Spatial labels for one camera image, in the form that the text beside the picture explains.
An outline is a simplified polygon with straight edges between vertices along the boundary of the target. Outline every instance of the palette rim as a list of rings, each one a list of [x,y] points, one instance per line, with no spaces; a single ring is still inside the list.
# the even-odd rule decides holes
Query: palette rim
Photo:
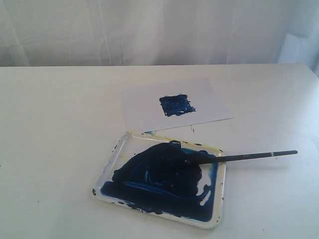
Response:
[[[205,150],[210,154],[214,154],[215,156],[225,156],[222,150],[207,146],[207,145],[202,145],[198,143],[192,143],[184,140],[179,140],[179,139],[174,139],[174,138],[169,138],[169,137],[163,137],[159,135],[154,135],[154,134],[148,134],[148,133],[139,133],[139,132],[134,132],[134,131],[129,131],[126,132],[122,137],[117,141],[116,145],[113,147],[112,152],[108,156],[107,160],[104,163],[104,166],[102,167],[101,172],[98,174],[94,184],[93,184],[93,190],[92,193],[93,195],[98,198],[99,200],[115,204],[117,206],[125,207],[128,209],[131,209],[124,200],[111,197],[111,196],[106,196],[101,193],[101,188],[103,185],[103,181],[106,181],[106,178],[110,178],[111,175],[114,173],[116,170],[115,165],[119,162],[118,160],[121,160],[123,162],[127,162],[130,158],[129,157],[124,157],[122,153],[123,148],[125,145],[129,143],[129,140],[140,140],[140,142],[145,142],[147,141],[147,144],[153,144],[156,145],[161,142],[170,142],[173,140],[179,141],[183,147],[186,148],[192,148],[196,150]],[[218,225],[221,221],[222,217],[222,206],[223,206],[223,201],[224,201],[224,185],[225,185],[225,171],[226,171],[226,163],[218,163],[218,168],[217,168],[217,176],[216,176],[216,182],[215,182],[215,191],[214,191],[214,199],[213,199],[213,206],[212,206],[212,217],[209,221],[207,222],[202,222],[199,220],[191,219],[191,218],[186,218],[186,217],[177,217],[172,214],[163,212],[162,214],[156,214],[154,212],[150,212],[147,214],[154,215],[157,217],[177,221],[180,223],[188,224],[191,226],[203,228],[203,229],[210,229]]]

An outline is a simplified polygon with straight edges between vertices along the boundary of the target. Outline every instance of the paint palette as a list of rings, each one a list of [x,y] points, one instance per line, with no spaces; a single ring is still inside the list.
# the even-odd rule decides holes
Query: paint palette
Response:
[[[200,228],[221,220],[225,163],[187,166],[221,150],[128,132],[114,147],[93,194],[100,200]]]

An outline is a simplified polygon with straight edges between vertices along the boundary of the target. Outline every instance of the blue painted square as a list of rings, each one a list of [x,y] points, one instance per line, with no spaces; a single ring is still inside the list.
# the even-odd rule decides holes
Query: blue painted square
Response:
[[[164,114],[167,117],[172,115],[181,116],[183,114],[196,111],[187,100],[187,95],[165,96],[159,99]]]

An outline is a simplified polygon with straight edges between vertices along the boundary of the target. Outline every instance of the white paper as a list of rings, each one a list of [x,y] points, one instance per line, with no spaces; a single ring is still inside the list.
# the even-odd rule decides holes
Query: white paper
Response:
[[[160,104],[165,96],[187,95],[195,112],[167,117]],[[232,118],[214,94],[208,79],[179,80],[122,91],[126,130],[154,131]]]

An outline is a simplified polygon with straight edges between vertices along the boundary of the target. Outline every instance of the sheet of paper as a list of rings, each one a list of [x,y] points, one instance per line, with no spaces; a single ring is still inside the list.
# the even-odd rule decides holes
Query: sheet of paper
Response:
[[[232,118],[208,79],[178,80],[122,91],[127,131],[154,131]]]

